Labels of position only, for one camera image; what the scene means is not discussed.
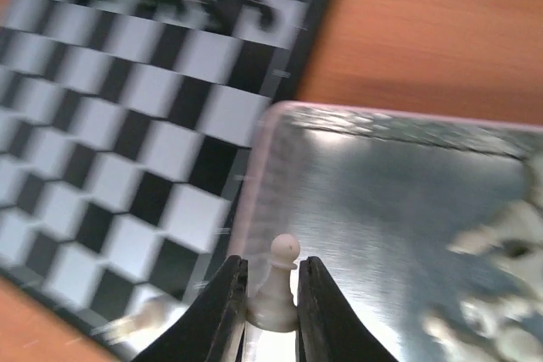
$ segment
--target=brushed metal surface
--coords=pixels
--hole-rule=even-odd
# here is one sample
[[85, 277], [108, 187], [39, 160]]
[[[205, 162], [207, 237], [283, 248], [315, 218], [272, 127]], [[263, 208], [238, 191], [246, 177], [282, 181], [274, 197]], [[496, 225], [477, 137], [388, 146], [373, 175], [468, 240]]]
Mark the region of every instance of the brushed metal surface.
[[[459, 295], [515, 289], [485, 258], [450, 253], [446, 244], [524, 196], [521, 159], [540, 135], [388, 116], [391, 129], [381, 115], [376, 136], [361, 131], [370, 113], [302, 106], [275, 115], [234, 229], [233, 252], [253, 266], [249, 292], [266, 276], [273, 237], [288, 231], [299, 238], [300, 258], [324, 261], [359, 318], [398, 360], [443, 360], [419, 324], [426, 308], [440, 307], [462, 324]], [[425, 134], [425, 126], [432, 131]], [[295, 292], [295, 273], [292, 283]], [[543, 338], [541, 322], [532, 328]], [[288, 348], [280, 360], [295, 361], [294, 334], [273, 339], [252, 331], [246, 361], [279, 360], [255, 352], [261, 348]]]

